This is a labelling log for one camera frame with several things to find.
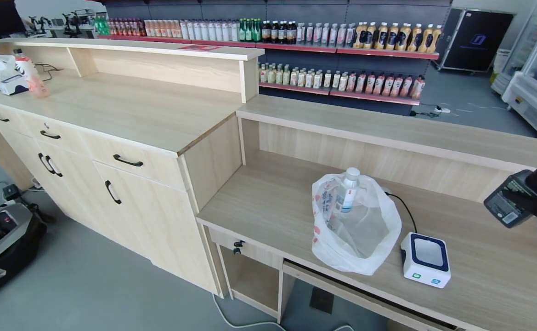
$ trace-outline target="black handle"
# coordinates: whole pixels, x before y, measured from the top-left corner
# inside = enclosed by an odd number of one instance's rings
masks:
[[[121,205],[121,200],[119,200],[119,199],[116,200],[115,197],[113,197],[113,193],[111,193],[111,189],[109,188],[109,186],[111,186],[111,182],[106,180],[105,181],[105,187],[107,187],[107,191],[109,192],[109,195],[111,196],[113,201],[115,201],[115,203],[117,203],[118,205]]]
[[[48,168],[48,166],[46,165],[46,163],[44,163],[44,160],[42,160],[42,158],[44,157],[44,155],[42,153],[39,153],[38,154],[38,157],[40,158],[40,162],[44,165],[44,167],[46,168],[46,170],[48,170],[48,172],[50,172],[50,174],[54,175],[56,174],[56,171],[54,171],[54,169],[50,169]]]
[[[41,131],[40,131],[40,134],[41,134],[42,136],[46,136],[46,137],[48,137],[48,138],[52,138],[52,139],[60,139],[60,138],[62,138],[62,137],[60,136],[60,134],[57,134],[56,136],[50,136],[50,135],[47,134],[44,130],[41,130]]]
[[[113,155],[113,159],[115,159],[115,161],[119,161],[119,162],[123,162],[123,163],[126,163],[126,164],[129,164],[129,165],[132,165],[134,167],[141,167],[144,165],[144,163],[142,161],[138,161],[136,163],[132,163],[132,162],[129,162],[129,161],[125,161],[125,160],[122,160],[121,159],[121,155],[119,154],[115,154]]]
[[[52,158],[49,156],[49,155],[46,155],[46,162],[48,163],[48,165],[50,166],[50,168],[52,168],[52,174],[55,174],[56,176],[58,177],[62,177],[63,175],[60,173],[60,172],[56,172],[56,170],[54,169],[54,167],[52,167],[52,165],[50,164],[50,160]]]
[[[9,119],[2,119],[2,118],[0,117],[0,121],[1,121],[1,122],[8,122]]]

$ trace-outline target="white box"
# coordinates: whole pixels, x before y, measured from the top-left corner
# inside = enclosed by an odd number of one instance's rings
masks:
[[[443,289],[450,280],[445,241],[410,232],[401,242],[403,276]]]

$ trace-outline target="white cable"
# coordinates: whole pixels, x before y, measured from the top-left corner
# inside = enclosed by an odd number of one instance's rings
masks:
[[[220,304],[217,303],[217,299],[215,298],[215,295],[211,294],[211,296],[213,297],[213,302],[215,303],[215,306],[217,307],[217,310],[220,311],[221,318],[224,319],[224,321],[226,322],[227,325],[233,327],[234,329],[243,329],[245,327],[252,327],[252,326],[257,326],[257,325],[276,325],[282,331],[287,331],[284,327],[282,327],[280,324],[278,324],[276,322],[258,322],[258,323],[252,323],[252,324],[234,325],[230,321],[228,321],[228,319],[226,318],[226,315],[224,315],[224,312],[222,312],[222,310],[220,308]],[[348,325],[348,324],[342,325],[340,327],[337,327],[333,331],[340,331],[340,330],[344,329],[345,327],[348,327],[348,329],[350,329],[351,331],[354,331],[354,329],[352,329],[352,327],[350,325]]]

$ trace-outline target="gray floor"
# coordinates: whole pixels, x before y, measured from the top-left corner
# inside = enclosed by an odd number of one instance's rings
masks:
[[[208,292],[70,220],[45,193],[25,197],[58,222],[50,225],[36,260],[1,289],[0,331],[232,330]],[[386,330],[385,318],[340,298],[331,316],[309,308],[311,290],[296,282],[283,319],[288,331],[331,331],[346,323],[356,331]],[[219,302],[235,324],[274,320],[237,300]]]
[[[418,119],[476,126],[537,138],[537,132],[517,113],[508,111],[507,103],[497,94],[493,94],[487,74],[470,76],[462,71],[447,69],[438,72],[430,65],[425,81],[421,103],[438,104],[450,109],[451,113],[442,113],[434,119],[418,115]],[[414,106],[413,110],[428,113],[434,108],[430,105],[419,105]]]

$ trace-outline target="store shelf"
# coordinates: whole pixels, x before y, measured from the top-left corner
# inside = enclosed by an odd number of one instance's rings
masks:
[[[338,48],[340,54],[359,54],[359,55],[374,55],[378,57],[397,57],[397,58],[413,58],[413,59],[439,59],[438,53],[420,53],[420,52],[404,52],[404,51],[387,51],[387,50],[367,50],[366,48]]]
[[[341,92],[341,91],[331,91],[329,94],[330,96],[336,96],[336,97],[373,100],[373,101],[381,101],[384,103],[401,103],[403,105],[416,105],[416,106],[419,105],[419,100],[413,100],[413,99],[408,99],[408,98],[392,98],[392,97],[376,96],[374,94]]]
[[[300,87],[300,86],[290,86],[290,85],[282,85],[282,84],[270,84],[270,83],[263,83],[263,82],[260,82],[259,84],[260,84],[260,87],[277,88],[279,90],[321,94],[322,96],[327,96],[329,94],[329,88],[327,88],[327,89],[325,89],[325,88],[306,88],[306,87]]]
[[[156,42],[172,42],[176,44],[190,44],[191,41],[180,38],[168,38],[163,36],[126,36],[126,35],[98,35],[100,39],[111,40],[135,40],[135,41],[156,41]]]
[[[257,43],[256,48],[265,48],[265,49],[270,49],[270,50],[285,50],[285,51],[319,52],[319,53],[335,53],[336,52],[336,48],[333,48],[333,47],[287,45],[287,44]]]
[[[256,48],[255,42],[239,42],[239,41],[190,40],[190,44]]]

